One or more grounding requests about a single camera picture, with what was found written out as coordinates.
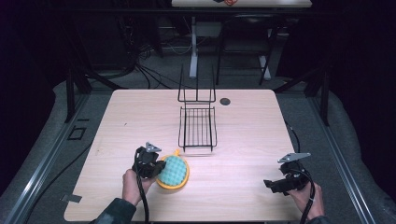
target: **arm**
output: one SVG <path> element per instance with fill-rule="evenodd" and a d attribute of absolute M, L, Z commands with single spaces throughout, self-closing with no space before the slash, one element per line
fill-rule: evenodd
<path fill-rule="evenodd" d="M 122 179 L 122 199 L 114 199 L 94 223 L 123 224 L 131 222 L 134 212 L 136 211 L 136 206 L 142 198 L 140 197 L 139 187 L 136 183 L 136 173 L 134 171 L 127 170 Z M 142 179 L 142 186 L 145 193 L 149 191 L 149 187 L 154 181 L 154 178 Z"/>
<path fill-rule="evenodd" d="M 305 210 L 306 204 L 308 203 L 310 190 L 311 185 L 307 184 L 303 189 L 288 191 L 288 194 L 301 212 Z M 315 199 L 308 213 L 307 224 L 330 224 L 330 220 L 325 217 L 322 190 L 317 183 L 315 183 L 315 190 Z"/>

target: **yellow bowl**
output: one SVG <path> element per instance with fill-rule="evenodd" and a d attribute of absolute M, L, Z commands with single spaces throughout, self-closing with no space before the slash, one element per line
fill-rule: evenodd
<path fill-rule="evenodd" d="M 161 158 L 161 160 L 162 160 L 162 161 L 165 161 L 165 159 L 166 159 L 167 157 L 170 157 L 170 156 L 177 156 L 177 157 L 179 157 L 179 156 L 178 156 L 178 153 L 179 153 L 179 152 L 180 152 L 180 150 L 179 150 L 179 149 L 176 149 L 173 155 L 164 156 L 164 157 Z M 184 164 L 186 165 L 186 175 L 184 176 L 183 181 L 181 181 L 181 183 L 178 184 L 178 185 L 169 186 L 169 185 L 164 184 L 159 178 L 157 178 L 156 181 L 157 181 L 157 183 L 158 183 L 161 187 L 163 187 L 163 188 L 165 188 L 165 189 L 179 189 L 179 188 L 183 187 L 184 185 L 186 185 L 187 180 L 189 179 L 189 175 L 190 175 L 190 167 L 189 167 L 189 165 L 187 164 L 187 162 L 186 162 L 183 158 L 181 158 L 181 159 L 184 161 Z"/>

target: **sleeve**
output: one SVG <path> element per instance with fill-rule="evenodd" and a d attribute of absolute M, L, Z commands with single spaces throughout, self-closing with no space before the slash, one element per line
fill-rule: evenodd
<path fill-rule="evenodd" d="M 332 224 L 328 217 L 314 217 L 306 224 Z"/>
<path fill-rule="evenodd" d="M 136 207 L 123 200 L 116 198 L 95 220 L 95 224 L 127 224 L 131 222 Z"/>

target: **wire rack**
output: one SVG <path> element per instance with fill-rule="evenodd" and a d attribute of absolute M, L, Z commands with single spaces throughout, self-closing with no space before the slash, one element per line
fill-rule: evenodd
<path fill-rule="evenodd" d="M 184 151 L 187 147 L 209 147 L 213 151 L 218 142 L 216 112 L 211 105 L 216 102 L 214 76 L 210 78 L 210 88 L 201 89 L 197 75 L 194 87 L 188 91 L 183 77 L 182 67 L 177 99 L 184 105 L 180 107 L 178 145 Z"/>

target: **black circle hole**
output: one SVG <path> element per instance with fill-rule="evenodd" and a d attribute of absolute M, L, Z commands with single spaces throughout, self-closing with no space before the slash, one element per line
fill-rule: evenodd
<path fill-rule="evenodd" d="M 220 103 L 222 105 L 229 105 L 231 103 L 231 101 L 228 98 L 221 98 Z"/>

